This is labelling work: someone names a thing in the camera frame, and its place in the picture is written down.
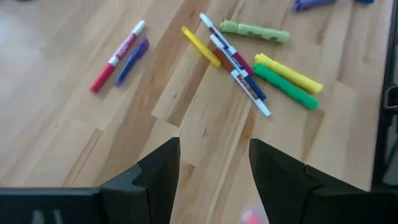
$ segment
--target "blue marker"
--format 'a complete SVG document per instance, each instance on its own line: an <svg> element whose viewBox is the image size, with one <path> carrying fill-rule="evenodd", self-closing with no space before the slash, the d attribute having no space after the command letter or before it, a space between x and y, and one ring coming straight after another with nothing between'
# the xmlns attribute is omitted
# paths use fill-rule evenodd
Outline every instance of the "blue marker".
<svg viewBox="0 0 398 224"><path fill-rule="evenodd" d="M124 80L129 75L131 68L144 55L148 47L149 47L149 42L146 37L144 37L142 40L140 40L140 42L138 42L137 46L134 48L130 57L128 58L126 64L124 65L119 75L114 80L114 85L120 87L123 84Z"/></svg>

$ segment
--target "yellow marker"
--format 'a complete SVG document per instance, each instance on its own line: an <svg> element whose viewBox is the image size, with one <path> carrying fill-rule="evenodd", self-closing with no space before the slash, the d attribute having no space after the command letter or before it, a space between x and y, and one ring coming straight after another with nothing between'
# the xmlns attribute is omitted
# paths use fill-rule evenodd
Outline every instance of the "yellow marker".
<svg viewBox="0 0 398 224"><path fill-rule="evenodd" d="M206 45L204 45L200 40L198 40L195 35L191 33L186 27L181 27L181 32L191 40L191 42L197 47L197 49L202 53L214 66L220 67L221 61L209 50Z"/></svg>
<svg viewBox="0 0 398 224"><path fill-rule="evenodd" d="M316 81L313 81L306 76L286 67L285 65L282 65L273 59L265 56L264 54L257 54L254 57L254 60L256 63L263 64L267 66L269 69L274 71L276 74L279 74L280 76L283 76L287 80L290 80L292 83L296 84L297 86L303 88L304 90L309 91L310 93L319 93L323 85L317 83Z"/></svg>

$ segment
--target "red marker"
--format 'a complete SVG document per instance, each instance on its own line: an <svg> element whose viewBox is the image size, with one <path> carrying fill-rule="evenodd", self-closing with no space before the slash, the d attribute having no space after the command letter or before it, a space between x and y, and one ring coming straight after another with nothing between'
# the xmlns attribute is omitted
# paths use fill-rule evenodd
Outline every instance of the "red marker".
<svg viewBox="0 0 398 224"><path fill-rule="evenodd" d="M114 53L108 63L105 65L102 72L98 75L97 79L91 84L90 91L93 93L99 92L101 87L105 84L107 79L112 75L118 63L126 55L130 47L135 43L139 33L144 29L145 22L139 21L135 28L131 31L130 35L126 40L120 45L119 49Z"/></svg>

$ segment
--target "green marker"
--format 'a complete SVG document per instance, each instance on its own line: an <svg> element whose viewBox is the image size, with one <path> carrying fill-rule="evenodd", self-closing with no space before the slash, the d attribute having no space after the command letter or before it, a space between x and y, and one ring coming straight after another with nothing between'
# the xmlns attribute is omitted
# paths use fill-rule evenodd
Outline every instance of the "green marker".
<svg viewBox="0 0 398 224"><path fill-rule="evenodd" d="M300 89L299 87L293 85L291 82L275 74L267 67L257 63L253 66L254 74L267 80L269 83L277 87L278 89L284 91L295 101L299 102L305 108L309 110L315 110L318 108L319 102L317 99Z"/></svg>
<svg viewBox="0 0 398 224"><path fill-rule="evenodd" d="M234 34L246 35L249 37L262 38L283 44L286 44L290 38L290 34L287 31L238 24L237 22L227 20L224 20L224 22L220 24L220 30L222 32L230 32Z"/></svg>

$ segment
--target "wooden table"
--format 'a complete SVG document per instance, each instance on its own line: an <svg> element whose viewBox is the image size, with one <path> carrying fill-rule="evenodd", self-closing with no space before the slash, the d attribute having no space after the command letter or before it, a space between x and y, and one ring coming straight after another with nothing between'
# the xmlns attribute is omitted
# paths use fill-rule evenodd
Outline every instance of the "wooden table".
<svg viewBox="0 0 398 224"><path fill-rule="evenodd" d="M174 223L236 223L259 202L248 142L259 138L368 189L392 0L349 0L296 13L291 0L0 0L0 185L92 186L180 136ZM249 63L262 52L324 84L307 111L257 79L264 117L181 26L232 19L283 29L279 45L227 35ZM120 89L90 83L138 20L149 52Z"/></svg>

